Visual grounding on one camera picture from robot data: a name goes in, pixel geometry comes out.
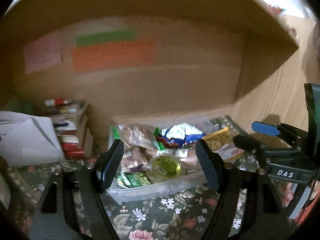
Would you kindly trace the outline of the person right hand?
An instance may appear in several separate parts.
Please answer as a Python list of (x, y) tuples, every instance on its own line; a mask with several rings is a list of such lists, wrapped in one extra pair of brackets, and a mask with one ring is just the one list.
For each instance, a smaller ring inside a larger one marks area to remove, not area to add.
[(291, 189), (292, 185), (292, 183), (287, 183), (281, 186), (280, 200), (284, 206), (288, 206), (291, 200), (294, 198), (294, 194)]

